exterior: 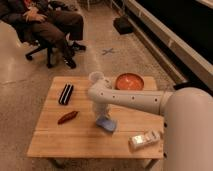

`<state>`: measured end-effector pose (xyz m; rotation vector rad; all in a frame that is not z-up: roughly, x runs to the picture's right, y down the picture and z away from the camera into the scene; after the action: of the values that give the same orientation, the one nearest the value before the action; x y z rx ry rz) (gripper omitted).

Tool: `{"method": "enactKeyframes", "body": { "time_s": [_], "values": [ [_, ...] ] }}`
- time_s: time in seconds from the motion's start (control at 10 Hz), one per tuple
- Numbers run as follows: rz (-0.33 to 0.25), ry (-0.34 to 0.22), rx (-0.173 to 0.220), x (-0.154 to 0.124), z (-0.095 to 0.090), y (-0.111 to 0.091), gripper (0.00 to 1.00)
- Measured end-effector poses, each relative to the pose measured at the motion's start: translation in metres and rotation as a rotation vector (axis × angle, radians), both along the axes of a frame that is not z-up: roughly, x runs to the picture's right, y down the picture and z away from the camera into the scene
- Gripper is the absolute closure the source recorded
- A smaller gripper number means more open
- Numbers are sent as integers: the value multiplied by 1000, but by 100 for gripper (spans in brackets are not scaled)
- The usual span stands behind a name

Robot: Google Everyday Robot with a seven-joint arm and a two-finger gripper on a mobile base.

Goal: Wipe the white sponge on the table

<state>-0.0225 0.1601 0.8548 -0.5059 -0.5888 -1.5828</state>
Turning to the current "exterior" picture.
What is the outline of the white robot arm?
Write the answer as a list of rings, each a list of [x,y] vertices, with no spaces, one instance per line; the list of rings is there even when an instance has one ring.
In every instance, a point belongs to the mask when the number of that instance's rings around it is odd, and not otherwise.
[[[96,124],[114,131],[110,104],[164,117],[164,171],[213,171],[213,96],[187,87],[176,91],[116,90],[101,72],[89,75]]]

